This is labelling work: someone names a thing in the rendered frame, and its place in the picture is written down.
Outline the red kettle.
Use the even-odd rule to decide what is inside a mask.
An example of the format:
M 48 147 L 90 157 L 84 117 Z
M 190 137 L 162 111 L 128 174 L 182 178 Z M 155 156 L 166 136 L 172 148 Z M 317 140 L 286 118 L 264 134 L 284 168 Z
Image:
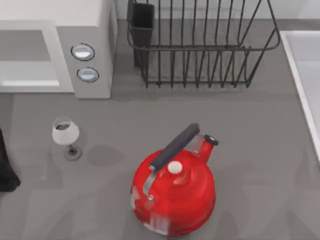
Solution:
M 147 229 L 168 237 L 190 234 L 210 218 L 216 204 L 215 178 L 208 166 L 219 141 L 191 123 L 135 170 L 130 204 Z

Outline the round grey microwave knob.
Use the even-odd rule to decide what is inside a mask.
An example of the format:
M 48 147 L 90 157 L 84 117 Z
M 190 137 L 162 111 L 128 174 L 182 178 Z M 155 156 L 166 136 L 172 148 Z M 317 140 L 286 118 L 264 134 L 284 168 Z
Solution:
M 100 77 L 99 72 L 92 67 L 84 67 L 78 69 L 76 75 L 81 81 L 86 83 L 93 83 L 97 81 Z
M 94 48 L 86 43 L 72 46 L 70 52 L 71 55 L 79 61 L 90 61 L 95 57 Z

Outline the black cutlery holder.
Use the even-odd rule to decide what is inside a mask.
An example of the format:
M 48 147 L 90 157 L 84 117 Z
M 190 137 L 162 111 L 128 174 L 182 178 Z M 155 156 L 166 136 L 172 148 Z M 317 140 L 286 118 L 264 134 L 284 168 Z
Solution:
M 143 65 L 152 42 L 155 6 L 148 1 L 127 0 L 127 23 L 132 39 L 134 67 Z

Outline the white wine glass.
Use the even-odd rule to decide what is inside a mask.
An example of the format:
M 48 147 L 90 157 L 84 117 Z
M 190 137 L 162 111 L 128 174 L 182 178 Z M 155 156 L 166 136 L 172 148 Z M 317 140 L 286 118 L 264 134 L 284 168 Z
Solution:
M 52 139 L 64 147 L 64 158 L 67 161 L 77 161 L 82 156 L 82 148 L 75 145 L 80 137 L 79 127 L 69 118 L 60 116 L 52 123 Z

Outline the pale microwave oven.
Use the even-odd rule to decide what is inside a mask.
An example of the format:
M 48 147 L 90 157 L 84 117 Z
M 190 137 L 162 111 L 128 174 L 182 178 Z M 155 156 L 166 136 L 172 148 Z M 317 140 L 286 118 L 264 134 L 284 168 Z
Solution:
M 114 0 L 0 0 L 0 93 L 72 93 L 109 99 L 117 45 Z M 80 61 L 71 47 L 95 56 Z M 99 72 L 84 82 L 77 70 Z

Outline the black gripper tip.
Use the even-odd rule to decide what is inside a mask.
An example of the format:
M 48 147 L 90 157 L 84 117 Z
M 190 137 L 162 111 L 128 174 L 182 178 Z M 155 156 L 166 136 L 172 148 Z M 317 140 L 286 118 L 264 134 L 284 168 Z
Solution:
M 3 132 L 0 128 L 0 193 L 13 192 L 20 185 L 21 181 L 10 164 Z

